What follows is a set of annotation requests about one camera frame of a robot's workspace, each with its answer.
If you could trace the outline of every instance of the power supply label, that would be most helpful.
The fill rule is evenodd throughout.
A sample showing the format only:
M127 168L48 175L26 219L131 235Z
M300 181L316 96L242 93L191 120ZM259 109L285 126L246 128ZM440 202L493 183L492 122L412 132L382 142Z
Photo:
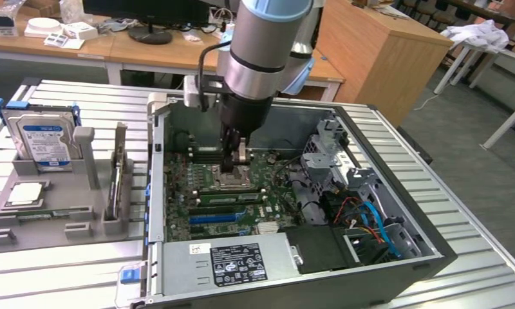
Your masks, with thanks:
M214 283L239 285L267 280L266 264L257 243L211 249Z

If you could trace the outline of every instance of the metal slotted table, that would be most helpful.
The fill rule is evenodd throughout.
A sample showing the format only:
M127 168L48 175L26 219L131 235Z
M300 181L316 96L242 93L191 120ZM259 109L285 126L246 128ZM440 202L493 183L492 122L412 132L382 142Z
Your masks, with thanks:
M137 166L130 239L2 253L0 308L50 308L51 304L62 308L115 307L118 271L142 261L149 159L146 112L151 92L166 90L54 80L22 86L16 91L14 100L57 105L78 102L85 126L97 129L97 158L110 158L117 122L127 123L129 157ZM380 308L515 308L515 260L384 116L366 106L344 106L460 255L437 277L414 284ZM368 166L357 145L350 149ZM0 191L15 155L14 142L0 122ZM139 285L133 285L119 299L138 296Z

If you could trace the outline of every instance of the white table leg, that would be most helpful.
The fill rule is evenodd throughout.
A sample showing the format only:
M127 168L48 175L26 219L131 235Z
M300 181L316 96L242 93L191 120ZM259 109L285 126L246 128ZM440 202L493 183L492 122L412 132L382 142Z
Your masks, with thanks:
M436 88L436 90L433 91L433 93L434 93L436 95L441 94L441 91L444 90L445 85L448 84L449 79L452 78L452 76L453 76L453 74L454 74L457 68L460 67L460 65L461 65L461 63L462 63L464 58L466 58L469 52L470 52L470 48L469 48L468 46L465 46L464 49L462 49L461 54L460 54L458 57L457 57L457 60L454 61L453 65L450 66L450 69L449 69L449 71L448 71L448 74L445 74L444 79L441 80L440 85L437 85L437 88Z
M477 58L480 57L480 54L481 54L481 51L480 50L474 50L473 51L473 54L469 58L469 60L466 61L466 63L464 64L464 67L461 69L461 71L458 72L457 74L457 77L453 78L453 81L450 82L450 84L453 86L456 86L458 84L458 82L461 81L462 77L464 77L464 74L468 72L469 68L470 68L470 65L473 63L476 63L476 60Z
M121 77L122 63L107 62L106 66L107 66L107 75L110 77L110 84L122 86L122 77Z
M496 142L500 140L502 135L508 132L508 130L515 125L515 112L512 114L512 116L508 118L506 122L501 125L493 136L488 139L488 141L484 144L484 148L489 149L496 144Z
M329 87L325 88L325 92L324 92L324 96L321 98L321 101L333 102L334 98L337 97L337 93L338 93L340 88L341 88L340 82L329 83Z
M480 73L478 73L478 76L476 76L476 78L473 79L473 82L470 84L470 88L474 88L476 85L478 84L480 82L480 79L481 77L484 76L485 72L490 69L490 67L494 65L496 63L496 60L498 58L498 53L494 54L494 56L490 58L490 60L488 61L488 63L485 64L484 68L481 69Z

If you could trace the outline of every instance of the cpu chip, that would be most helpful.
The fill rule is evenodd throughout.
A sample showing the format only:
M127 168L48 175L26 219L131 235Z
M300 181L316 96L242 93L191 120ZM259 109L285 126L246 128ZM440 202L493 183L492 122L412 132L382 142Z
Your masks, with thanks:
M214 186L215 189L249 189L250 168L245 165L235 166L233 173L222 173L221 166L213 166Z

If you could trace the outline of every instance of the hard drive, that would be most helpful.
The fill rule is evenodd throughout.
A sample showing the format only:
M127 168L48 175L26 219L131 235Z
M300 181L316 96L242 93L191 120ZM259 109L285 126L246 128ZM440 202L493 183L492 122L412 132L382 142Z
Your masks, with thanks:
M19 160L35 160L42 172L71 171L71 161L83 158L74 141L75 127L81 126L79 107L11 101L0 105L0 116L16 144Z

